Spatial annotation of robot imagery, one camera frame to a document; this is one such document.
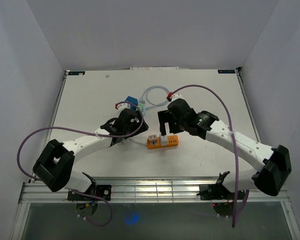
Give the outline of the green plug adapter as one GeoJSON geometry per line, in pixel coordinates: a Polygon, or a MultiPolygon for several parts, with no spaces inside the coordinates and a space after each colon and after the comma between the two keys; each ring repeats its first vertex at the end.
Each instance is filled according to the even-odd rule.
{"type": "Polygon", "coordinates": [[[144,110],[144,104],[143,103],[139,103],[138,104],[138,108],[140,109],[140,111],[144,110]]]}

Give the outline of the blue cube socket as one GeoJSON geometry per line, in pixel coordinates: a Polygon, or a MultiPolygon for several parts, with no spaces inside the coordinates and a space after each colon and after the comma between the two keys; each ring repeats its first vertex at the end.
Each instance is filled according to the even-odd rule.
{"type": "Polygon", "coordinates": [[[133,110],[133,111],[135,111],[136,110],[136,108],[137,108],[137,106],[138,106],[138,100],[135,98],[135,97],[132,97],[132,96],[128,96],[126,99],[125,99],[125,101],[127,102],[127,105],[128,105],[128,107],[131,109],[131,110],[133,110]]]}

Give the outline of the round light blue power strip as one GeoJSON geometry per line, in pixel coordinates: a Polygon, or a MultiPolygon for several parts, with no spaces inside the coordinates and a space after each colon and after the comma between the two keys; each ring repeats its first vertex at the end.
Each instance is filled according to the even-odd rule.
{"type": "Polygon", "coordinates": [[[154,90],[162,90],[165,92],[165,95],[167,95],[170,92],[166,87],[161,85],[153,85],[146,88],[141,94],[140,98],[138,99],[138,104],[144,104],[144,109],[142,111],[143,116],[145,116],[148,111],[155,108],[163,107],[168,103],[168,101],[166,99],[163,100],[162,97],[155,98],[155,94],[151,93],[154,90]]]}

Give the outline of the white charger block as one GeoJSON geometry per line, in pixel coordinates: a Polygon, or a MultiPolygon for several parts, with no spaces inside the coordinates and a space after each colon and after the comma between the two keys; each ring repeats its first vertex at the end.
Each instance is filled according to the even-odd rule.
{"type": "Polygon", "coordinates": [[[168,144],[168,136],[167,135],[160,135],[160,145],[166,146],[168,144]]]}

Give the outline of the orange power strip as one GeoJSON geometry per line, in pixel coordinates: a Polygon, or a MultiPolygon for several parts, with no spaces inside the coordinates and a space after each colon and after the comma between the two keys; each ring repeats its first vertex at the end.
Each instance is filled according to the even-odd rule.
{"type": "Polygon", "coordinates": [[[177,135],[149,135],[146,145],[149,150],[177,147],[179,145],[179,138],[177,135]]]}

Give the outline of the brown pink plug adapter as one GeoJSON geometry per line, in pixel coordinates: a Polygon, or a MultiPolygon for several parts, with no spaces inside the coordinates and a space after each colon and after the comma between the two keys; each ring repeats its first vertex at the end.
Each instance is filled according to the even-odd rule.
{"type": "Polygon", "coordinates": [[[153,135],[149,135],[148,136],[148,142],[152,145],[156,145],[158,142],[158,137],[157,135],[153,134],[153,135]]]}

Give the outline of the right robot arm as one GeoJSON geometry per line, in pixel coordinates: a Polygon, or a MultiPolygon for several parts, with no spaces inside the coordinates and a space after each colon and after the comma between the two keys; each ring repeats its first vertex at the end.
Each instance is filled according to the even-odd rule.
{"type": "Polygon", "coordinates": [[[237,154],[252,166],[252,169],[239,173],[226,171],[219,174],[216,183],[200,191],[204,199],[227,199],[244,190],[259,190],[275,197],[292,172],[286,147],[272,147],[240,132],[232,132],[216,115],[205,110],[195,112],[182,98],[173,100],[157,115],[162,136],[167,134],[166,127],[171,134],[187,132],[237,154]]]}

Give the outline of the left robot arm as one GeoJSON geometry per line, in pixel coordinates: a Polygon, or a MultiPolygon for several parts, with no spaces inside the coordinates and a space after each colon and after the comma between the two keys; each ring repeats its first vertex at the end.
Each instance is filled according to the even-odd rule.
{"type": "Polygon", "coordinates": [[[97,183],[87,173],[73,170],[74,163],[148,129],[139,111],[125,108],[92,135],[64,142],[50,140],[35,162],[33,172],[52,192],[75,190],[85,200],[90,200],[97,194],[97,183]]]}

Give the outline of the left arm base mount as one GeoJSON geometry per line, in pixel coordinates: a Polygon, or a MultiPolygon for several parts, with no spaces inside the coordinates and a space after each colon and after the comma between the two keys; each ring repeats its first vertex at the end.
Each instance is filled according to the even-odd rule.
{"type": "MultiPolygon", "coordinates": [[[[112,194],[112,185],[97,185],[94,191],[91,192],[85,192],[86,195],[93,195],[97,196],[99,198],[102,198],[106,201],[111,200],[111,194],[112,194]]],[[[67,195],[68,201],[95,201],[95,198],[83,196],[77,193],[74,193],[72,191],[68,191],[67,195]]]]}

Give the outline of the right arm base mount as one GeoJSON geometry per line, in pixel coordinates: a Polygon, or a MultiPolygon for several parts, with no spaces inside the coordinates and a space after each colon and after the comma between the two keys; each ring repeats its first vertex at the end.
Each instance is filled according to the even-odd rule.
{"type": "MultiPolygon", "coordinates": [[[[236,174],[226,171],[220,173],[215,183],[200,184],[196,194],[201,200],[234,200],[236,174]]],[[[245,190],[253,185],[253,180],[247,174],[239,174],[237,199],[243,200],[245,190]]]]}

